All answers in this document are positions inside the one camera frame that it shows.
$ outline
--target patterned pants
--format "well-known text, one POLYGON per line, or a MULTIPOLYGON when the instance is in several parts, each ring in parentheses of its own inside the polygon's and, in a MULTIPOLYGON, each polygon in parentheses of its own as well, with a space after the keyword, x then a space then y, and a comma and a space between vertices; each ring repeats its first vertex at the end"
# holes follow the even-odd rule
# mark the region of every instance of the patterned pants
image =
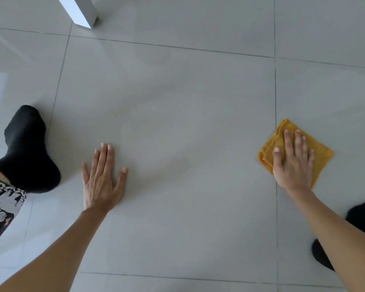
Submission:
POLYGON ((0 236, 22 207, 27 193, 0 181, 0 236))

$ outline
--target white table leg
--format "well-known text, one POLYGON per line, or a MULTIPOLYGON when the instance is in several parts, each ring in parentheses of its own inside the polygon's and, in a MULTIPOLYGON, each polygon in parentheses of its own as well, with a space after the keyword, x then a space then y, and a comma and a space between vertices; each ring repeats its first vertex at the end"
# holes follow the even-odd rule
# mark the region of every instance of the white table leg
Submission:
POLYGON ((59 0, 75 24, 92 28, 96 21, 96 9, 91 0, 59 0))

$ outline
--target yellow cloth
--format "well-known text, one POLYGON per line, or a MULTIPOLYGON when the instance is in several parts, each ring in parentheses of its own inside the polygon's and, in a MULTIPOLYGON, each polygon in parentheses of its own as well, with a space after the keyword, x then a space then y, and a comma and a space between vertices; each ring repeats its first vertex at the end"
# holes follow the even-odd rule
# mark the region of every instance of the yellow cloth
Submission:
POLYGON ((284 119, 277 126, 274 134, 263 145, 257 155, 258 161, 273 175, 273 150, 278 147, 281 150, 282 161, 284 162, 285 148, 284 148, 284 130, 288 129, 292 139, 292 143, 295 141, 295 131, 300 130, 301 135, 304 135, 307 139, 308 150, 313 149, 315 153, 314 172, 312 176, 311 189, 314 187, 320 172, 326 166, 326 163, 334 156, 334 152, 325 145, 317 142, 306 132, 298 128, 290 120, 284 119))

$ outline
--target hand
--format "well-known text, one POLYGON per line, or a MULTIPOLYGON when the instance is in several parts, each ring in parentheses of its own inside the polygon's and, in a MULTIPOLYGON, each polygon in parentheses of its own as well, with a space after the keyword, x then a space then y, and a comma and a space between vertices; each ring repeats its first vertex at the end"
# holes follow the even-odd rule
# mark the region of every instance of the hand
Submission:
POLYGON ((83 163, 84 209, 97 209, 104 213, 112 210, 123 197, 127 168, 119 172, 116 186, 112 186, 111 173, 114 165, 114 149, 102 143, 101 152, 96 149, 93 155, 91 174, 83 163))
POLYGON ((310 190, 312 170, 314 167, 314 150, 309 151, 305 136, 300 130, 295 131, 295 145, 292 144, 288 130, 284 131, 285 154, 287 160, 282 164, 281 152, 278 147, 273 151, 273 175, 279 186, 288 193, 292 190, 310 190))

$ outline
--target sock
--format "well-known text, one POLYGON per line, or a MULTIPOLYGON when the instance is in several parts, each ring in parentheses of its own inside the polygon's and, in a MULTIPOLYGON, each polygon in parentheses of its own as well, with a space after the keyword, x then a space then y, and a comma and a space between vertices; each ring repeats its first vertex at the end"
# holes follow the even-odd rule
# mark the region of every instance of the sock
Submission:
MULTIPOLYGON (((365 203, 351 208, 348 211, 345 220, 347 220, 353 226, 365 233, 365 203)), ((317 239, 313 242, 311 250, 312 255, 314 256, 316 261, 318 261, 325 267, 335 271, 333 266, 331 265, 329 258, 327 257, 325 251, 323 250, 321 244, 317 239)))
POLYGON ((13 186, 29 193, 44 193, 58 186, 61 174, 45 146, 46 125, 39 112, 23 105, 4 130, 7 154, 0 172, 13 186))

